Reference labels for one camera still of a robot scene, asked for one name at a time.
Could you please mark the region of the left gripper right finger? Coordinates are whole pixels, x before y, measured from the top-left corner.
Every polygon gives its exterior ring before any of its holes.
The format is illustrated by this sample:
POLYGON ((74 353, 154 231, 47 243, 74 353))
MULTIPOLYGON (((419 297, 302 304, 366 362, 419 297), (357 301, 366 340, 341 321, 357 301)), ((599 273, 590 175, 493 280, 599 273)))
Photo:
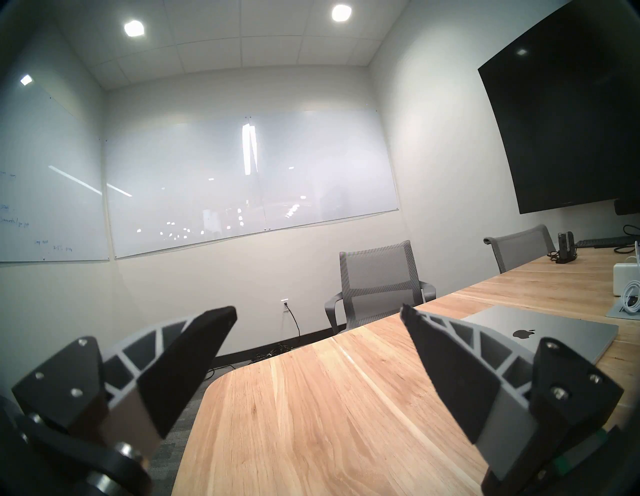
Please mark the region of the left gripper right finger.
POLYGON ((484 481, 563 477, 607 442, 624 389, 597 362, 617 326, 503 306, 459 320, 404 304, 400 318, 484 481))

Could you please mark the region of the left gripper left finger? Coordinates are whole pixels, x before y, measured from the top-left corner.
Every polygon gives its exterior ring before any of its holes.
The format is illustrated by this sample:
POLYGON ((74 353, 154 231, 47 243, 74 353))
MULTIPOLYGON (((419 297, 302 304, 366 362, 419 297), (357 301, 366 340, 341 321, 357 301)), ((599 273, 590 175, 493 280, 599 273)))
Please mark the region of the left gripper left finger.
POLYGON ((234 306, 141 329, 102 352, 78 337, 12 390, 24 414, 75 439, 129 444, 151 458, 237 321, 234 306))

